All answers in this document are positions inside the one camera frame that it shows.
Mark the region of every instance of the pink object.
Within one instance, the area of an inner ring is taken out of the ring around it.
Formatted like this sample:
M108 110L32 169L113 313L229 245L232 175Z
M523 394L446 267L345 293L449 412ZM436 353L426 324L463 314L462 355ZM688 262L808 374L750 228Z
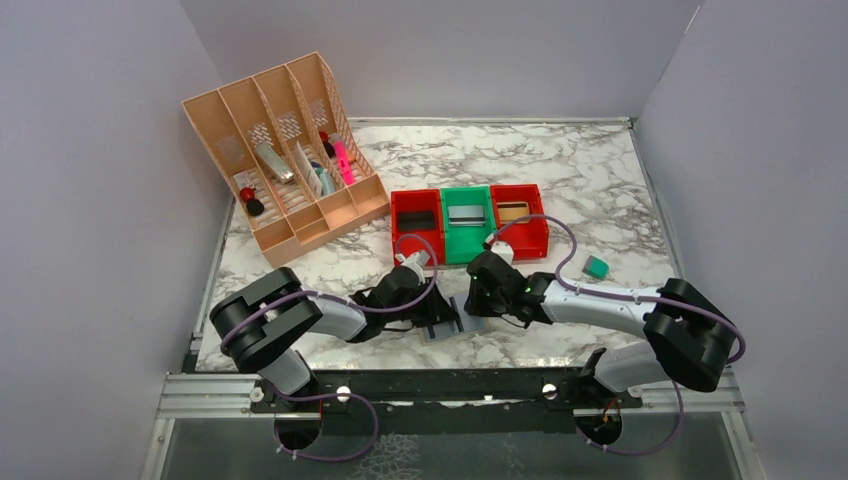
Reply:
M344 149L344 143L336 142L333 144L336 150L336 158L339 160L339 170L346 185L353 185L353 172L350 171L350 162L347 159L347 152Z

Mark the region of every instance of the gray wall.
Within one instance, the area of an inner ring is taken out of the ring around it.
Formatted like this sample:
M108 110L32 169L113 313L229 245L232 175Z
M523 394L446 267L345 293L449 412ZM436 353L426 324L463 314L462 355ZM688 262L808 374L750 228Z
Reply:
M137 478L226 196L176 0L0 7L0 478Z
M771 479L845 478L848 3L709 0L637 124L688 277L747 334Z
M225 82L312 51L353 116L638 115L700 0L181 0Z

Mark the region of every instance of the green sponge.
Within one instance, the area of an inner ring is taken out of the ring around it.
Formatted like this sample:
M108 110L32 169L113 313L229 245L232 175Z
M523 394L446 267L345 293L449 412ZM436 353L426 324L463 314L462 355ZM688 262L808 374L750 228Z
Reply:
M595 277L598 280L603 280L609 273L609 265L600 258L589 255L586 265L583 265L583 273Z

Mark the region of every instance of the red cap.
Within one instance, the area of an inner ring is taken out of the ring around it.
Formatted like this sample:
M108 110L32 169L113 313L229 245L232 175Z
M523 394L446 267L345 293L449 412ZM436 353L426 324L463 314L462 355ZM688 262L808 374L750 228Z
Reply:
M256 197L256 192L254 192L250 187L244 187L239 190L239 197L241 197L242 202L247 202L251 198Z

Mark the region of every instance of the white marble surface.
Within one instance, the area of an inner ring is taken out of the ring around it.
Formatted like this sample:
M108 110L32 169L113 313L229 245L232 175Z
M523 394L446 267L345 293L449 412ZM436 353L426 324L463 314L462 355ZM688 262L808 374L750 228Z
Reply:
M619 125L367 126L354 131L360 149L388 191L466 185L536 183L546 213L574 230L578 253L567 277L596 255L610 265L604 284L661 285L672 275L628 130ZM388 215L339 237L287 266L310 287L350 294L373 286L392 265ZM551 226L548 258L522 272L553 271L568 252L567 237ZM236 209L227 234L214 305L271 270ZM461 268L440 272L445 295L467 290ZM528 330L490 319L485 333L423 346L418 333L384 333L363 344L307 333L295 343L312 368L468 368L579 365L599 346L635 337L585 325L533 324ZM198 371L235 371L219 351L206 320Z

